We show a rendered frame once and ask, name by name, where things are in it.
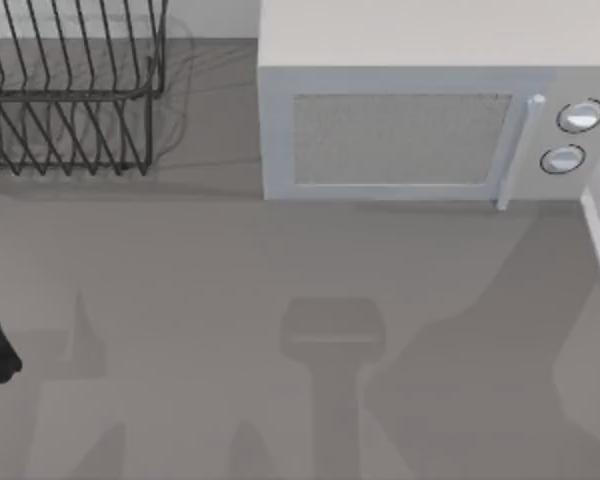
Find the microwave door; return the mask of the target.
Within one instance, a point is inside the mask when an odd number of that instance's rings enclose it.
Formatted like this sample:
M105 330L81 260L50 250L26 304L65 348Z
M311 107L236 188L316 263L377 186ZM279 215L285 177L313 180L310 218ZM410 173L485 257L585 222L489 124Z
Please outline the microwave door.
M260 67L265 196L493 200L529 92L498 69Z

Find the large microwave knob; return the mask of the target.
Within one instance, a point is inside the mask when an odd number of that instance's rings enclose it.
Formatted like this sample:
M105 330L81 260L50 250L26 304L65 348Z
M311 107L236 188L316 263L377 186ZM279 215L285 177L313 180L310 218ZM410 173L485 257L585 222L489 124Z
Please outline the large microwave knob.
M564 106L557 115L559 129L568 134L580 134L600 124L600 101L587 100Z

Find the pale microwave oven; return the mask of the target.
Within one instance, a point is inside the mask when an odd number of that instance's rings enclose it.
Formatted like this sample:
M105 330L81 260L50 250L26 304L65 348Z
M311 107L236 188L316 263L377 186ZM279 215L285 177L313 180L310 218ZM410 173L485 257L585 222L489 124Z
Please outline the pale microwave oven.
M512 201L578 199L600 160L600 124L568 134L560 110L600 101L600 0L262 0L260 67L498 69L546 97ZM583 165L549 175L542 155L578 145Z

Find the small microwave knob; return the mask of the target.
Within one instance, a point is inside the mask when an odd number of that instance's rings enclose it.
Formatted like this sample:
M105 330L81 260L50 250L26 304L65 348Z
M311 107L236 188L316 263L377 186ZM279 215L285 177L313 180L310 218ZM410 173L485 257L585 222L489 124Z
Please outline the small microwave knob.
M585 160L585 150L571 144L546 151L540 159L540 167L549 175L565 175L579 169Z

